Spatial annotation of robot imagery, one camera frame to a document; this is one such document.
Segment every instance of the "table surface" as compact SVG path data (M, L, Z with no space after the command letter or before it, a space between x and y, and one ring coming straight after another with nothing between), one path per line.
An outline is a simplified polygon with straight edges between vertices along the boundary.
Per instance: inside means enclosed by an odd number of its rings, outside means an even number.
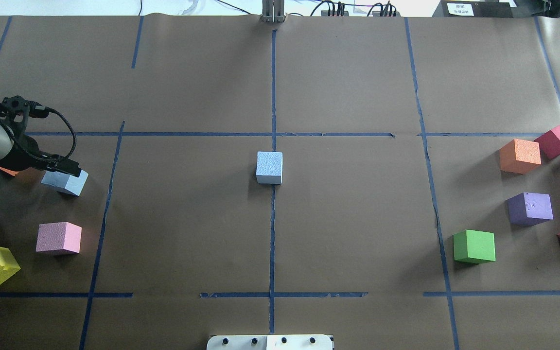
M0 17L0 99L78 131L80 197L0 172L0 349L205 348L333 334L337 349L560 348L560 157L497 151L560 124L560 20ZM31 120L64 153L57 118ZM284 155L259 185L256 152ZM549 193L554 220L509 224ZM35 253L38 224L81 252ZM495 233L496 262L451 236Z

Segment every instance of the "light blue cube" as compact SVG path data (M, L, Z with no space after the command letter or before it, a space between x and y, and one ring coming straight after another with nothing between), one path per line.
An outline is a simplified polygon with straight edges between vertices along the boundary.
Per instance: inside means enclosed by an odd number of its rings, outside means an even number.
M82 170L79 177L58 173L55 171L45 171L42 184L55 188L56 191L79 196L84 189L88 174Z
M282 183L282 152L258 152L256 181L260 184Z

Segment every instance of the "sticker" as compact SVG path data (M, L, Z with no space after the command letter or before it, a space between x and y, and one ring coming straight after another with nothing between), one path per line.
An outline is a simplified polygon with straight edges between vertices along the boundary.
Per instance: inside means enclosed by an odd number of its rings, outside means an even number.
M449 13L457 16L474 16L473 5L471 4L446 4L449 7Z

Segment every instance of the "purple cube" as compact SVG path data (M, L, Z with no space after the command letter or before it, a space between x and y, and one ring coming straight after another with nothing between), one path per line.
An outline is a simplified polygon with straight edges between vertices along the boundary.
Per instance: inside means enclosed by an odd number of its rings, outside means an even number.
M520 193L507 199L509 221L512 224L533 226L553 219L550 195L543 193Z

